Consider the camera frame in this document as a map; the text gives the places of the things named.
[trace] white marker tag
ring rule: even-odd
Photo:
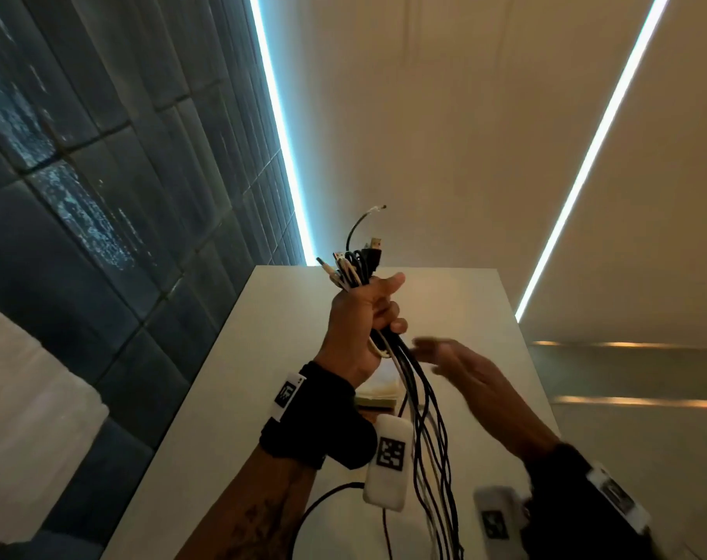
[[[281,390],[278,392],[278,395],[275,396],[273,406],[270,408],[270,415],[275,420],[281,422],[281,417],[286,412],[288,405],[291,404],[293,397],[295,397],[296,394],[299,393],[299,389],[301,388],[302,383],[305,379],[306,377],[300,375],[299,373],[288,374],[288,377],[286,377],[286,381],[283,384],[283,387],[281,387]]]
[[[605,471],[600,464],[593,464],[587,474],[587,479],[605,496],[610,505],[615,507],[621,517],[626,519],[633,530],[639,535],[644,532],[651,516],[618,485],[616,480],[610,477],[610,473]]]

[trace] tiled wall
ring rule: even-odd
[[[302,262],[248,0],[0,0],[0,311],[111,411],[14,558],[98,557],[254,266]]]

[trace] white led light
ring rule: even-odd
[[[623,102],[623,97],[626,95],[626,91],[631,84],[633,75],[636,74],[636,70],[641,63],[641,58],[644,56],[644,52],[646,51],[649,41],[651,41],[651,36],[654,35],[654,29],[657,27],[657,23],[665,11],[667,2],[668,0],[654,0],[654,2],[652,2],[651,8],[649,9],[649,14],[646,17],[646,21],[644,21],[644,26],[641,28],[641,32],[636,40],[636,45],[633,46],[633,50],[628,57],[626,66],[623,68],[623,72],[618,80],[616,89],[612,92],[610,102],[605,109],[605,113],[603,114],[600,125],[595,132],[595,136],[591,140],[591,145],[584,156],[582,167],[579,169],[579,174],[574,180],[572,190],[566,198],[566,202],[561,210],[561,215],[558,216],[556,225],[551,232],[551,236],[545,244],[545,249],[543,249],[543,252],[540,255],[537,266],[535,266],[535,271],[533,272],[533,276],[530,278],[530,282],[527,284],[525,294],[522,296],[522,300],[519,301],[519,306],[517,307],[517,312],[515,314],[517,322],[522,319],[522,315],[525,313],[525,309],[527,308],[527,303],[530,301],[530,297],[535,291],[535,287],[540,280],[540,275],[542,275],[542,272],[545,269],[547,260],[551,257],[551,253],[553,252],[553,248],[556,246],[556,242],[561,235],[563,226],[566,224],[569,214],[572,213],[574,202],[577,201],[579,192],[582,190],[582,187],[589,176],[591,167],[597,158],[597,153],[600,152],[602,142],[605,140],[607,131],[610,130],[610,125],[616,117],[616,113],[620,108],[621,102]]]
[[[306,213],[304,210],[304,201],[302,200],[301,188],[299,180],[296,177],[296,164],[293,160],[291,151],[291,142],[288,139],[286,131],[286,123],[283,119],[283,109],[281,108],[281,99],[278,94],[278,86],[275,84],[275,75],[273,74],[273,64],[270,61],[270,50],[267,46],[267,38],[265,37],[265,28],[262,23],[262,14],[260,11],[259,0],[249,0],[253,8],[253,17],[255,19],[255,29],[258,32],[258,42],[260,44],[260,53],[262,55],[262,64],[265,69],[265,78],[267,80],[267,89],[270,93],[270,103],[273,106],[273,115],[275,117],[275,126],[278,128],[278,139],[281,142],[281,151],[283,152],[283,160],[286,164],[286,175],[288,177],[288,186],[291,190],[291,198],[293,199],[293,209],[296,212],[296,223],[299,225],[299,235],[302,239],[302,248],[304,249],[304,260],[307,265],[317,265],[314,258],[314,249],[311,244],[311,236],[309,234],[309,226],[307,225]]]

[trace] white towel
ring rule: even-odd
[[[40,529],[107,413],[93,387],[0,313],[0,542]]]

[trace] white table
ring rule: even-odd
[[[398,269],[381,269],[390,274]],[[410,321],[407,338],[455,338],[490,357],[533,410],[557,432],[525,342],[493,269],[404,268],[395,299]],[[314,267],[258,266],[156,452],[106,548],[104,560],[171,560],[255,447],[283,378],[316,353],[337,290]],[[430,372],[450,439],[453,491],[466,558],[485,558],[472,493],[484,485],[528,492],[520,461],[489,437],[461,396]],[[365,468],[326,460],[311,499]],[[427,558],[429,537],[412,491],[403,513],[390,513],[395,558]],[[381,509],[360,490],[323,503],[306,521],[295,558],[386,558]]]

